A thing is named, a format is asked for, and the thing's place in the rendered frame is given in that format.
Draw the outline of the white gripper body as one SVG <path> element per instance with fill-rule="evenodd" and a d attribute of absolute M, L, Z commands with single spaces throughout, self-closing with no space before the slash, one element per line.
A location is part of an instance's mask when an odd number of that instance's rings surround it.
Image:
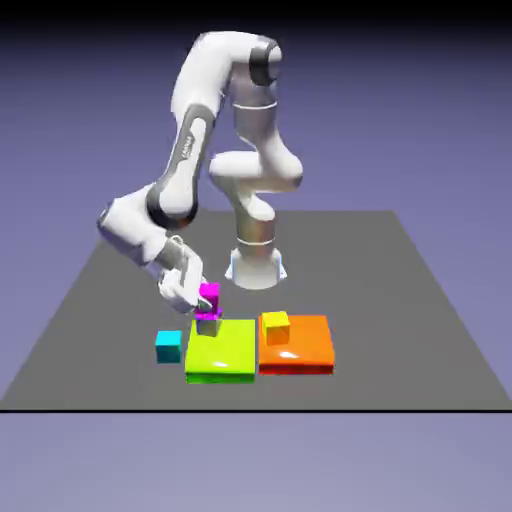
<path fill-rule="evenodd" d="M 160 272 L 158 289 L 176 311 L 188 314 L 196 311 L 199 288 L 204 281 L 202 259 L 185 250 L 177 266 Z"/>

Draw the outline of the small magenta cube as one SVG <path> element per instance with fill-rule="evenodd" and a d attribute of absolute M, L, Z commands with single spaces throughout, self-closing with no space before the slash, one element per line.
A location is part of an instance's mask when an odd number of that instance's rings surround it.
<path fill-rule="evenodd" d="M 211 313 L 219 311 L 220 285 L 218 283 L 202 283 L 199 288 L 199 297 L 207 299 L 213 306 Z"/>

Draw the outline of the small grey cube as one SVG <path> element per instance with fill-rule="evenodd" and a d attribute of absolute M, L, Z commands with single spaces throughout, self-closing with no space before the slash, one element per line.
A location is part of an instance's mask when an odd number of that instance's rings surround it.
<path fill-rule="evenodd" d="M 222 324 L 222 313 L 197 313 L 195 322 L 198 335 L 215 337 Z"/>

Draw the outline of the small cyan cube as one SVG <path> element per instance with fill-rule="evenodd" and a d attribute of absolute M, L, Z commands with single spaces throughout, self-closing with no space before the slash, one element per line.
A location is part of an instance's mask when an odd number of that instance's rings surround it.
<path fill-rule="evenodd" d="M 160 330 L 155 337 L 156 358 L 159 364 L 173 364 L 181 361 L 182 332 Z"/>

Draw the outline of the small yellow cube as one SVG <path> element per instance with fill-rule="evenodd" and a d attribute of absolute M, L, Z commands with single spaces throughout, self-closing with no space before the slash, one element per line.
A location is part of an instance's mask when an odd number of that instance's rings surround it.
<path fill-rule="evenodd" d="M 285 311 L 264 312 L 262 327 L 265 342 L 269 346 L 284 345 L 290 339 L 290 320 Z"/>

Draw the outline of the large lime green box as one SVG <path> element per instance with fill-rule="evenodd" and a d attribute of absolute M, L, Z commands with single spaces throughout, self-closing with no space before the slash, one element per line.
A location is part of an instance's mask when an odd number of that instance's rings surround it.
<path fill-rule="evenodd" d="M 256 373 L 253 319 L 222 320 L 215 337 L 198 335 L 192 321 L 184 370 L 188 384 L 253 383 Z"/>

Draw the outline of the large orange box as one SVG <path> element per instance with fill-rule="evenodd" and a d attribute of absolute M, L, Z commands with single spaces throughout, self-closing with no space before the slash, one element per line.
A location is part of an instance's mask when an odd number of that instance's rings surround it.
<path fill-rule="evenodd" d="M 325 315 L 289 315 L 287 344 L 265 342 L 262 314 L 258 318 L 258 370 L 263 375 L 329 375 L 335 369 L 335 351 Z"/>

